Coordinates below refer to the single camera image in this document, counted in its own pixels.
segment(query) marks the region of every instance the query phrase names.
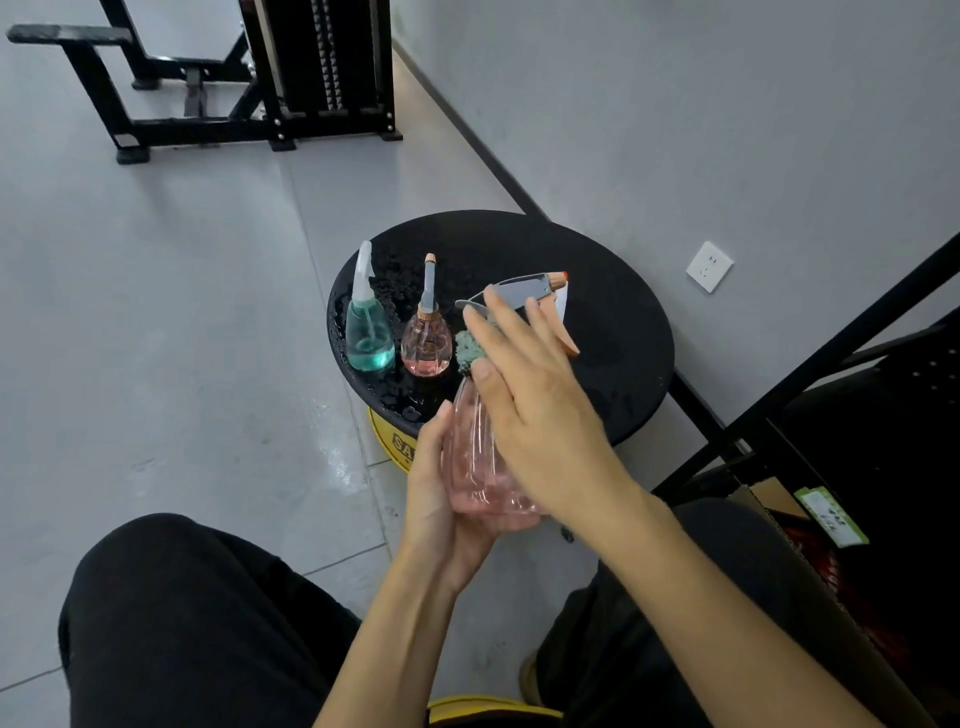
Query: hand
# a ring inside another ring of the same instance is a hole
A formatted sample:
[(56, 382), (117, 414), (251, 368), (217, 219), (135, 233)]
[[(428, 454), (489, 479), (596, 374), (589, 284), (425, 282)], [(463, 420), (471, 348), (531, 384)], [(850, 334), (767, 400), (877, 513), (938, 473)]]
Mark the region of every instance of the hand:
[(470, 368), (510, 472), (537, 504), (577, 530), (578, 519), (640, 491), (607, 441), (587, 393), (533, 299), (529, 326), (488, 286), (500, 330), (468, 306), (464, 321), (487, 355)]
[(407, 476), (407, 515), (400, 551), (435, 570), (459, 594), (480, 569), (496, 537), (540, 522), (537, 515), (467, 515), (454, 513), (440, 477), (440, 452), (453, 420), (453, 405), (444, 401), (420, 429), (417, 454)]

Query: exercise equipment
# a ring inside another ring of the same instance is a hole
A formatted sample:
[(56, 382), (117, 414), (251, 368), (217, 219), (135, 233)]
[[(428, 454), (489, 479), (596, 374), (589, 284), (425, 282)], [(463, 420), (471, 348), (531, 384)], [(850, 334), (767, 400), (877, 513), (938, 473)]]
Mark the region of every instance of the exercise equipment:
[[(399, 140), (389, 0), (239, 0), (243, 32), (222, 61), (148, 56), (123, 0), (100, 0), (109, 26), (14, 25), (13, 43), (58, 45), (116, 146), (120, 164), (150, 148), (378, 133)], [(133, 88), (184, 81), (183, 118), (130, 119), (97, 46), (119, 46)], [(227, 116), (206, 115), (206, 85), (247, 84)]]

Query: white wall socket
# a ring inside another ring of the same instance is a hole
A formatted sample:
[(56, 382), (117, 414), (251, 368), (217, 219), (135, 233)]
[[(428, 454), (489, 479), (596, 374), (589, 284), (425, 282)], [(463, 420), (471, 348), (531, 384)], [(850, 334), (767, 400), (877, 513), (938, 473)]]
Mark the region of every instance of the white wall socket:
[(732, 265), (731, 258), (708, 240), (690, 261), (686, 274), (700, 283), (708, 293), (713, 293), (717, 283)]

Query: machine foot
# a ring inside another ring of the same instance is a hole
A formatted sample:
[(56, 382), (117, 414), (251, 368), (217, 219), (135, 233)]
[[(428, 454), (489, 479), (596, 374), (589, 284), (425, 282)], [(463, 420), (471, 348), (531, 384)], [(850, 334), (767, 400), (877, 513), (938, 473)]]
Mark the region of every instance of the machine foot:
[(160, 79), (133, 79), (131, 86), (137, 91), (156, 91), (160, 88)]
[(270, 148), (275, 152), (293, 152), (297, 149), (297, 142), (293, 139), (271, 139)]
[(123, 147), (117, 150), (117, 164), (143, 164), (150, 161), (150, 147)]

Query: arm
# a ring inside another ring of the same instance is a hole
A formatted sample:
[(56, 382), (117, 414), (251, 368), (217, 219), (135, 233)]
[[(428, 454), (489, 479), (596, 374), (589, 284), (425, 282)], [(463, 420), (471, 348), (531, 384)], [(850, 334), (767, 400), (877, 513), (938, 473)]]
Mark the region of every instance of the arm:
[(530, 497), (610, 566), (711, 723), (879, 726), (633, 482), (536, 302), (529, 326), (491, 289), (486, 304), (500, 330), (472, 309), (464, 318), (489, 358), (472, 372), (501, 454)]
[(422, 726), (457, 595), (498, 534), (540, 520), (450, 510), (440, 479), (440, 451), (452, 414), (450, 402), (444, 402), (420, 430), (407, 477), (399, 550), (314, 728)]

